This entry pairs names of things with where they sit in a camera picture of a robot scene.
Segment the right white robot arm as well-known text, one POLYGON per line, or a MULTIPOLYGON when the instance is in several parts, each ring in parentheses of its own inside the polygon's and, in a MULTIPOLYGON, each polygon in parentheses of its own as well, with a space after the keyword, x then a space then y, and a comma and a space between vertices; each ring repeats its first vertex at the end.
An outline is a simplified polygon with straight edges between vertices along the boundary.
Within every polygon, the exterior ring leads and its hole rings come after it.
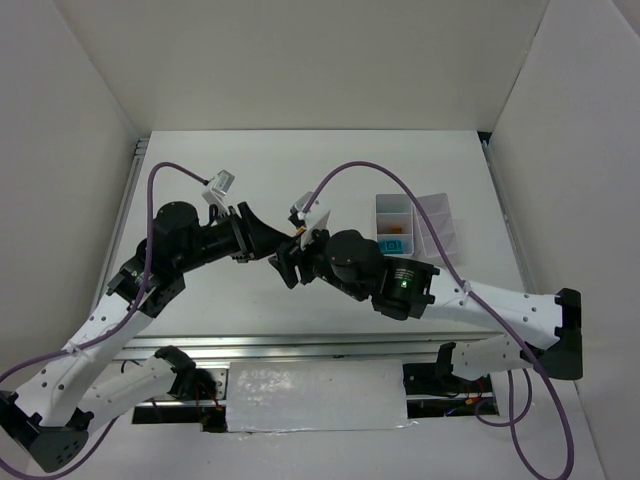
POLYGON ((441 346, 440 376, 476 380, 522 368, 556 380, 583 376, 582 301, 576 290, 535 295, 457 281, 429 263, 385 256, 355 230, 314 231, 309 244, 285 243, 269 262, 289 288, 319 279, 398 321, 449 320, 494 332, 489 339, 441 346))

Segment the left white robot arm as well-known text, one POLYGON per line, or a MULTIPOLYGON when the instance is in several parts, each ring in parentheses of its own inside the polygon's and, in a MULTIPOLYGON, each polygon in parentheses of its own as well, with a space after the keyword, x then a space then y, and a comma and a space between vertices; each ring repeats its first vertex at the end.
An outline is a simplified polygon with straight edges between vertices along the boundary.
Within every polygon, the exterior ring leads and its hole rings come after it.
POLYGON ((217 382, 182 350, 165 346, 142 364, 99 383, 106 366, 185 288, 184 275, 231 257, 240 263, 274 254, 288 235, 240 203, 208 224, 178 201, 151 213, 147 236, 122 265, 106 293, 65 346, 36 358, 41 370, 1 394, 1 427, 44 471, 59 479, 98 429, 136 404, 167 394, 177 400, 215 398, 217 382))

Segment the white divided container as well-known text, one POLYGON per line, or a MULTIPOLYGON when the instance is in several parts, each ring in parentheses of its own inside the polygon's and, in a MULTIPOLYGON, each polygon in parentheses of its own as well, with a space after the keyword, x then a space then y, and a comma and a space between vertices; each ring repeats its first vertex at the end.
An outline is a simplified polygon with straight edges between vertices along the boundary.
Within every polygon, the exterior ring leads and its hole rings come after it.
MULTIPOLYGON (((460 247, 447 194, 426 195, 417 200, 431 221, 450 262, 456 264, 460 247)), ((417 209, 414 209, 414 233, 415 257, 420 261, 444 266, 434 237, 417 209)))
POLYGON ((399 239, 403 242, 403 255, 387 255, 411 257, 414 254, 414 215, 413 206, 405 194, 377 194, 374 206, 375 229, 377 242, 383 239, 399 239), (402 226, 401 235, 385 234, 390 226, 402 226))

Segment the teal stepped lego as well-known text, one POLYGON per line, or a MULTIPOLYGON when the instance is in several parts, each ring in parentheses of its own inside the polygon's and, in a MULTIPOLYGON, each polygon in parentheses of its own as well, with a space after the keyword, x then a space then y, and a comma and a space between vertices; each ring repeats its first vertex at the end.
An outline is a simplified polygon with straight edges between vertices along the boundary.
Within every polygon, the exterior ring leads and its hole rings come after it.
POLYGON ((383 239, 378 241, 380 251, 384 255, 403 255, 403 242, 399 239, 383 239))

